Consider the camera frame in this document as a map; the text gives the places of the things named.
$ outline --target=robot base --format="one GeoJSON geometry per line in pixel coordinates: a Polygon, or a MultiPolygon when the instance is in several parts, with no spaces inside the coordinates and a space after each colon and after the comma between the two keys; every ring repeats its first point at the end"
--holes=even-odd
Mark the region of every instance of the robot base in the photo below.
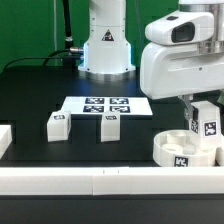
{"type": "Polygon", "coordinates": [[[163,167],[209,167],[215,165],[216,148],[201,150],[186,130],[161,132],[154,138],[153,159],[163,167]]]}
{"type": "Polygon", "coordinates": [[[123,79],[132,79],[135,77],[135,74],[136,74],[135,70],[119,73],[119,74],[100,74],[100,73],[79,71],[79,76],[81,77],[97,80],[97,81],[104,81],[104,82],[119,81],[123,79]]]}

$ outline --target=green background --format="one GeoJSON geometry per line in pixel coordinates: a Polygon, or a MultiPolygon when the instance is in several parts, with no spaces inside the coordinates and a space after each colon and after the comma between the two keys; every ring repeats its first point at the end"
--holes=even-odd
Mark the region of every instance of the green background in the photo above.
{"type": "MultiPolygon", "coordinates": [[[[89,0],[70,0],[74,45],[81,47],[89,37],[89,0]]],[[[57,4],[58,49],[64,47],[62,0],[57,4]]],[[[141,26],[136,16],[136,0],[127,0],[126,38],[132,45],[132,63],[140,65],[145,27],[177,9],[177,0],[138,0],[141,26]]],[[[54,52],[54,0],[0,0],[0,71],[21,57],[45,57],[54,52]]],[[[43,61],[22,61],[13,65],[41,65],[43,61]]]]}

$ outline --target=cable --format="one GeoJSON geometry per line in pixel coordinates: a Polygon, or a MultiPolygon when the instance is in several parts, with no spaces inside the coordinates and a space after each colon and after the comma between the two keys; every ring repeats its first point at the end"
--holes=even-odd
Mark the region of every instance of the cable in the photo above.
{"type": "Polygon", "coordinates": [[[24,60],[43,60],[43,59],[48,59],[48,60],[51,60],[51,59],[54,59],[54,60],[57,60],[57,59],[62,59],[62,57],[24,57],[24,58],[18,58],[16,60],[13,60],[13,61],[10,61],[8,62],[5,67],[3,68],[3,72],[5,72],[7,70],[7,68],[15,63],[15,62],[18,62],[18,61],[24,61],[24,60]]]}
{"type": "Polygon", "coordinates": [[[64,53],[64,52],[70,52],[70,49],[57,50],[57,51],[51,53],[50,55],[48,55],[48,57],[46,58],[46,60],[43,62],[42,66],[46,66],[46,64],[48,63],[48,61],[50,60],[50,58],[54,57],[57,54],[64,53]]]}

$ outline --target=white ledge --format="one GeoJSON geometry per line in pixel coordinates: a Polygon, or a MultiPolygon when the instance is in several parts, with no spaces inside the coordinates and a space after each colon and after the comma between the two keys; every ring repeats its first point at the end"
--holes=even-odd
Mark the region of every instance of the white ledge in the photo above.
{"type": "Polygon", "coordinates": [[[0,168],[0,195],[222,194],[224,168],[0,168]]]}

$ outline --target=white block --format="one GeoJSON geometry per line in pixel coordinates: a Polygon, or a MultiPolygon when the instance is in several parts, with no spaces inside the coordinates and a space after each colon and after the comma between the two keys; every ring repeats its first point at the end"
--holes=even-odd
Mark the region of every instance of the white block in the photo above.
{"type": "Polygon", "coordinates": [[[71,130],[70,111],[53,112],[47,122],[48,141],[67,140],[71,130]]]}
{"type": "Polygon", "coordinates": [[[101,142],[120,140],[120,112],[105,112],[101,121],[101,142]]]}
{"type": "Polygon", "coordinates": [[[0,125],[0,159],[12,142],[12,132],[10,125],[0,125]]]}

